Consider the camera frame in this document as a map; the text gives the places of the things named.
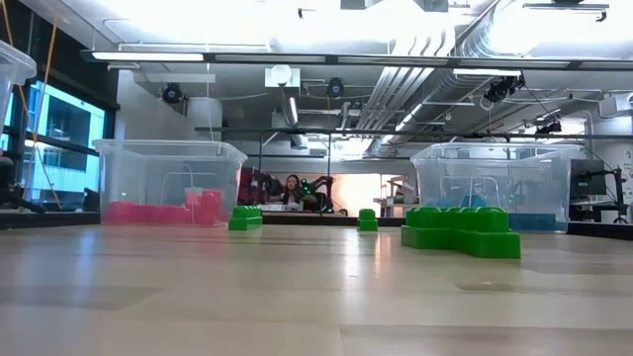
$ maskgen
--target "security camera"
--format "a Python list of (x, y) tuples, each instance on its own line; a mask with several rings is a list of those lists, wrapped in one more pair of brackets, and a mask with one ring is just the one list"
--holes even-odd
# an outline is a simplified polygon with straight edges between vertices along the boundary
[(162, 92), (162, 100), (168, 104), (178, 104), (182, 101), (183, 92), (179, 83), (168, 83), (167, 88)]

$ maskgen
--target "fluorescent light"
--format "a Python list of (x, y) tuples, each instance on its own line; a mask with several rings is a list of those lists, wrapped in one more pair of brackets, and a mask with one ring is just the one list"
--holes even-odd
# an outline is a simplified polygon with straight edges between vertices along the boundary
[(405, 118), (396, 126), (396, 131), (401, 131), (405, 128), (407, 123), (413, 118), (412, 114), (408, 114)]
[(453, 69), (455, 75), (485, 75), (485, 76), (519, 76), (520, 70), (502, 70), (502, 69)]
[(93, 52), (92, 56), (99, 60), (121, 61), (204, 61), (201, 53), (169, 53), (169, 52)]
[(411, 110), (411, 114), (415, 115), (417, 114), (417, 112), (422, 109), (422, 104), (417, 104), (417, 106), (415, 108), (413, 108), (413, 110)]
[(298, 121), (299, 116), (297, 115), (297, 102), (295, 102), (295, 97), (290, 97), (290, 110), (292, 111), (295, 120)]

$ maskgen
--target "wooden floor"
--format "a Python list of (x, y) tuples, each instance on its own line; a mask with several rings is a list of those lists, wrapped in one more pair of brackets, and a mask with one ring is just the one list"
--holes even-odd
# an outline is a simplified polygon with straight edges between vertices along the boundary
[(0, 232), (0, 355), (631, 355), (633, 244), (524, 236), (523, 261), (397, 229)]

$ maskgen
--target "computer monitor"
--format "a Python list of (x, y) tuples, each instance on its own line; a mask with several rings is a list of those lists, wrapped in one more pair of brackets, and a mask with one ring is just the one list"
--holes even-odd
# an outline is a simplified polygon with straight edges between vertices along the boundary
[(606, 195), (604, 174), (587, 176), (587, 173), (601, 172), (604, 163), (596, 159), (572, 159), (571, 196), (581, 198), (590, 195)]

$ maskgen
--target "ceiling beam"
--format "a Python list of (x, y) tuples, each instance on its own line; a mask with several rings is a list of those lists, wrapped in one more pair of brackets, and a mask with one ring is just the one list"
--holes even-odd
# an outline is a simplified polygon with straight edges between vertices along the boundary
[(158, 62), (215, 64), (292, 64), (292, 65), (356, 65), (445, 69), (501, 69), (546, 71), (633, 71), (633, 60), (622, 59), (536, 59), (536, 58), (472, 58), (397, 55), (335, 55), (290, 53), (175, 53), (123, 52), (82, 50), (84, 59), (92, 62)]

